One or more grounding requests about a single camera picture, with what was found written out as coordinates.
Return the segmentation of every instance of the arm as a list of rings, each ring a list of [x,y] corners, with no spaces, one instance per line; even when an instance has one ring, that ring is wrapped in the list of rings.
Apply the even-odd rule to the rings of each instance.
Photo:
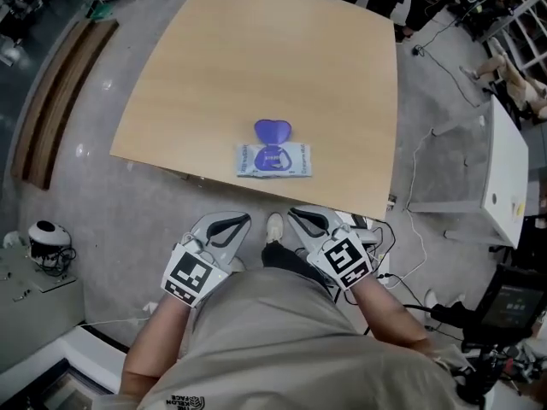
[[[142,399],[177,361],[190,307],[165,295],[127,353],[120,394]]]
[[[363,278],[351,291],[378,340],[422,353],[432,348],[423,325],[374,276]]]

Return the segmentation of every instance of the gray floor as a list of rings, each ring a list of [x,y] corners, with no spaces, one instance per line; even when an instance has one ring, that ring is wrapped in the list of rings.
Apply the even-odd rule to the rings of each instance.
[[[15,61],[11,67],[0,64],[0,185],[26,94],[51,47],[82,6],[82,0],[49,0],[26,18],[28,28],[20,45],[14,48],[12,39],[0,39],[0,49]],[[0,231],[4,223],[0,220]]]
[[[22,231],[46,218],[72,233],[79,254],[74,272],[85,284],[88,322],[145,316],[143,306],[162,295],[159,283],[172,245],[203,214],[231,209],[251,215],[253,227],[239,255],[252,267],[260,265],[258,257],[268,214],[286,213],[291,206],[286,199],[199,179],[183,181],[158,168],[109,155],[116,127],[143,65],[184,1],[119,1],[115,17],[121,27],[76,102],[57,156],[51,189],[43,192],[24,185],[18,193],[10,179],[5,180],[9,204],[13,207],[20,200],[16,207]],[[397,8],[393,18],[403,21],[406,10],[408,1]],[[442,24],[451,21],[446,13],[437,19]],[[397,236],[391,271],[399,275],[423,260],[420,239],[412,232],[403,211],[412,178],[413,151],[432,125],[471,110],[447,73],[429,57],[413,57],[410,53],[415,42],[426,42],[442,28],[439,23],[430,23],[415,35],[413,43],[397,48],[399,92],[398,97],[394,94],[393,102],[398,101],[399,117],[391,190],[398,201],[387,221]],[[479,44],[473,44],[463,30],[452,28],[439,36],[431,52],[457,77],[473,102],[484,101],[476,87],[457,71],[459,65],[476,65],[485,58]],[[477,182],[473,178],[480,169],[474,173],[463,169],[462,153],[481,149],[484,144],[473,131],[455,132],[444,142],[427,140],[424,150],[438,155],[421,158],[421,152],[418,154],[416,198],[432,192],[429,184],[448,189],[457,182],[462,190],[477,188],[480,179]],[[438,161],[434,168],[432,161]],[[465,292],[472,308],[494,272],[495,261],[485,245],[444,239],[444,226],[452,222],[415,215],[415,228],[424,238],[428,258],[407,282],[420,298],[429,288],[439,293],[441,301]],[[296,248],[298,242],[290,228],[286,232],[285,245]],[[409,301],[401,285],[393,292],[404,302]],[[358,317],[355,307],[344,304],[342,308],[350,317]],[[356,319],[356,326],[362,328],[362,321]],[[129,344],[139,326],[121,323],[100,329]]]

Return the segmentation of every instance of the shoe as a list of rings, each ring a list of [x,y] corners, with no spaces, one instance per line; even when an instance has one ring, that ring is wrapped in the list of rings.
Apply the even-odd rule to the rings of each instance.
[[[438,304],[437,295],[433,290],[428,290],[424,297],[424,307],[433,308]],[[431,318],[431,313],[426,312],[426,317]]]
[[[458,297],[456,299],[454,299],[452,302],[450,302],[446,307],[453,307],[455,303],[457,302],[461,302],[463,304],[463,302],[465,301],[465,293],[460,293],[458,295]]]
[[[395,30],[395,42],[397,44],[402,44],[405,39],[412,38],[412,35],[407,36],[403,33],[404,26],[401,26],[400,24],[394,24],[393,29]]]
[[[477,82],[479,80],[479,76],[473,70],[467,70],[466,68],[460,66],[460,71],[465,74],[471,82]]]
[[[279,213],[272,213],[266,222],[266,244],[278,242],[283,237],[283,217]]]

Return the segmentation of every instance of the purple object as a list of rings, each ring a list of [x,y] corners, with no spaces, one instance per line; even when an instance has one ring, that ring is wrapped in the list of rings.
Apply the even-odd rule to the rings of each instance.
[[[292,160],[287,151],[278,146],[291,136],[291,125],[284,120],[258,120],[255,132],[266,144],[255,158],[255,167],[262,171],[285,171],[292,166]]]

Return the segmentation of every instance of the white sneaker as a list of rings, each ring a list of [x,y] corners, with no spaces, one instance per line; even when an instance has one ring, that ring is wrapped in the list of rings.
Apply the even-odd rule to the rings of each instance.
[[[471,82],[477,82],[479,80],[479,76],[473,70],[467,70],[466,68],[460,66],[460,71],[465,74]]]
[[[460,293],[456,299],[450,302],[446,307],[453,307],[456,302],[463,303],[465,301],[465,293]]]
[[[433,290],[428,290],[424,297],[424,307],[433,308],[438,304],[437,295]],[[431,318],[431,313],[426,312],[426,317]]]
[[[279,213],[272,213],[266,223],[266,244],[278,242],[283,237],[283,217]]]

